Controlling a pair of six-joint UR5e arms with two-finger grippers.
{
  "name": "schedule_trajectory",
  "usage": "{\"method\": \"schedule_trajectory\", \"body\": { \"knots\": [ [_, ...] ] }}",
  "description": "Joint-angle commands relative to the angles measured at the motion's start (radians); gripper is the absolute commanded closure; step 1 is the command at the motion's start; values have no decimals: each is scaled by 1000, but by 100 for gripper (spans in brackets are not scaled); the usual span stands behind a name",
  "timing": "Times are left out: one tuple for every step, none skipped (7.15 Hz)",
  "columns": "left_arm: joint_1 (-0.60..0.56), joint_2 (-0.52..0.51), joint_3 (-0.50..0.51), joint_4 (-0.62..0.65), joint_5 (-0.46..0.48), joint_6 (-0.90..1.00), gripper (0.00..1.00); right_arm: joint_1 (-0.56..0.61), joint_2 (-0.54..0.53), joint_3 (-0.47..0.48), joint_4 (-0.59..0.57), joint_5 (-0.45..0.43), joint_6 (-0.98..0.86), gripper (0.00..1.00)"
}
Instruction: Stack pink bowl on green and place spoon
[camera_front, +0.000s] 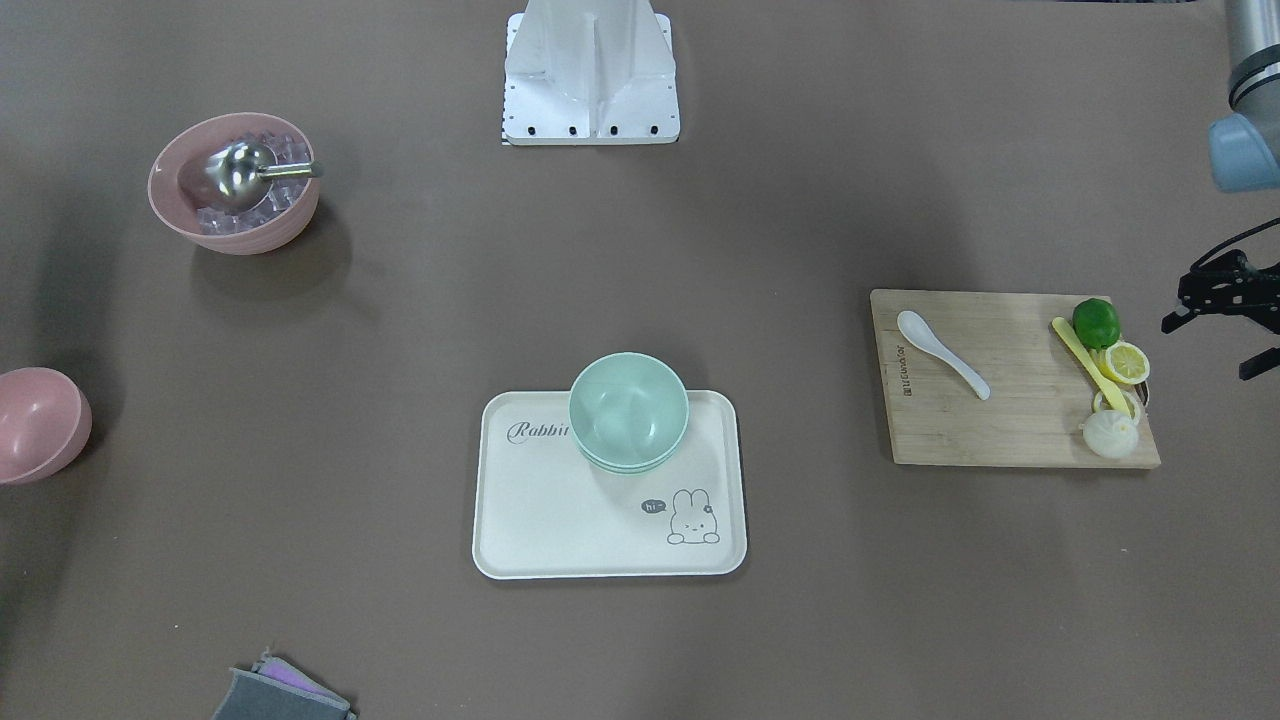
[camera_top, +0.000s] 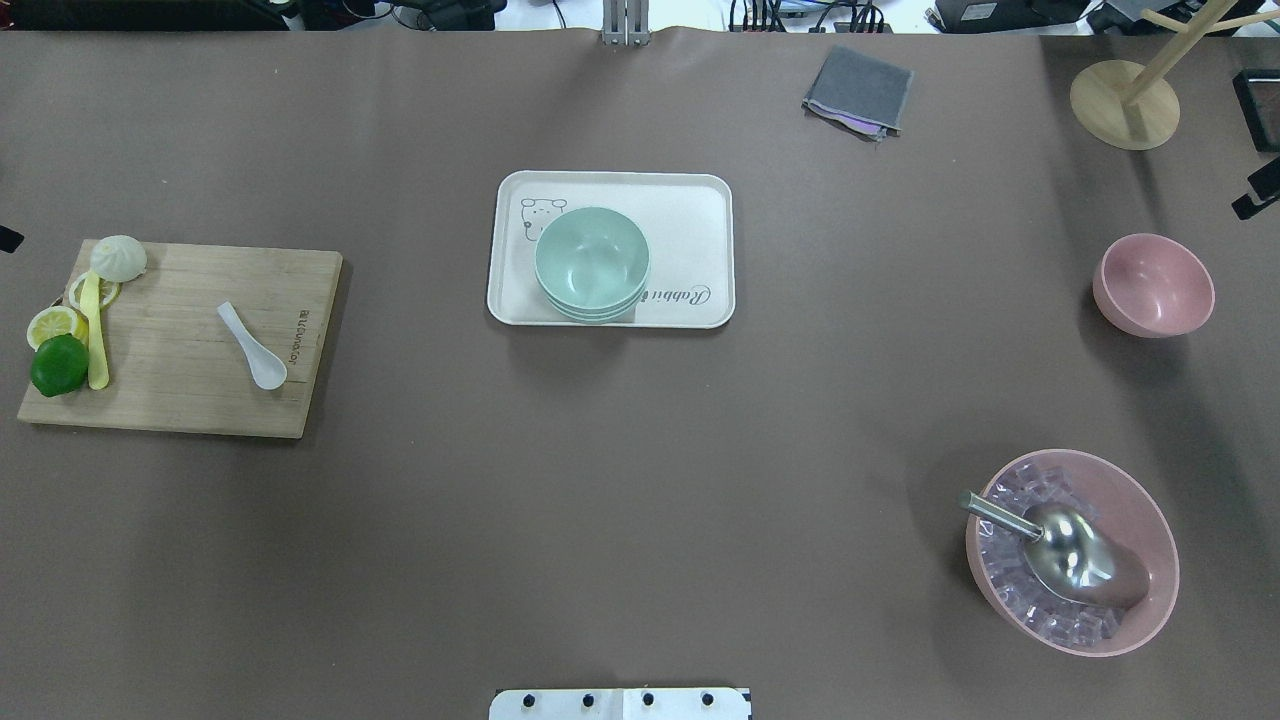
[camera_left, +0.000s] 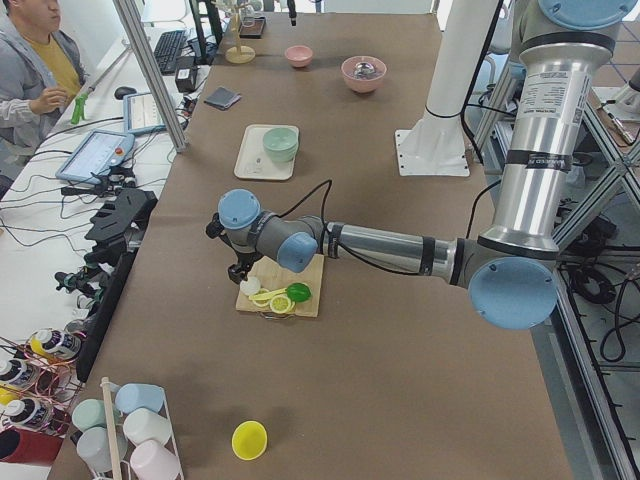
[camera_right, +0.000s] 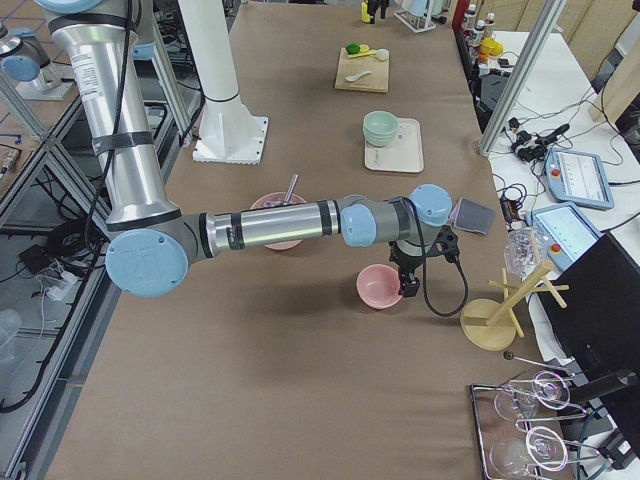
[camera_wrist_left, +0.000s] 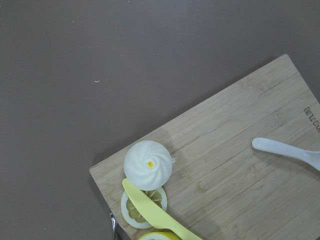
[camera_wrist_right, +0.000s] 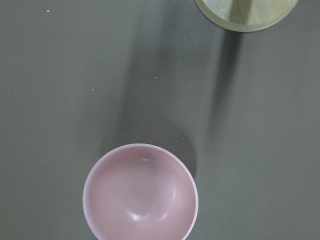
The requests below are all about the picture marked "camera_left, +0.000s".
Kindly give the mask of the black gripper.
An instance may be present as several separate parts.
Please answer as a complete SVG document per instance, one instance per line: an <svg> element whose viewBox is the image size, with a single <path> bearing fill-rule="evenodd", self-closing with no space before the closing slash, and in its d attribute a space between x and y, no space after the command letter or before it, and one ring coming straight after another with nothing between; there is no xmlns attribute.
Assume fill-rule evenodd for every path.
<svg viewBox="0 0 640 480"><path fill-rule="evenodd" d="M248 279L254 264L260 260L259 252L235 252L237 261L227 269L229 279L237 285Z"/></svg>

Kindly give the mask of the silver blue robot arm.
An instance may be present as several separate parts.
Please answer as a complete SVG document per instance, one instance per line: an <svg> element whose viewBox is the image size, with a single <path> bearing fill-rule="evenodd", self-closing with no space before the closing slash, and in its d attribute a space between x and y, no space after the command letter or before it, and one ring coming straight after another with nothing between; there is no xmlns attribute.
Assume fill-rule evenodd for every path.
<svg viewBox="0 0 640 480"><path fill-rule="evenodd" d="M402 275L438 276L465 288L475 310L505 329L546 320L557 302L554 219L592 78L615 49L630 1L519 1L510 59L524 85L491 226L474 240L437 240L329 222L287 220L244 189L225 193L206 232L237 256L228 274L246 278L267 257L293 272L315 254L341 253Z"/></svg>

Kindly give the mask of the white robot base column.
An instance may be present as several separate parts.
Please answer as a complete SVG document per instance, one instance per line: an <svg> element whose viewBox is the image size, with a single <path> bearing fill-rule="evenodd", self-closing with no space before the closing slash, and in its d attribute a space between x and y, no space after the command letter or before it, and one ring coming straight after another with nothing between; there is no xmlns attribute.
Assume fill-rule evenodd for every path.
<svg viewBox="0 0 640 480"><path fill-rule="evenodd" d="M452 3L442 34L424 114L410 130L398 130L396 156L402 176L470 174L465 156L462 112L500 1Z"/></svg>

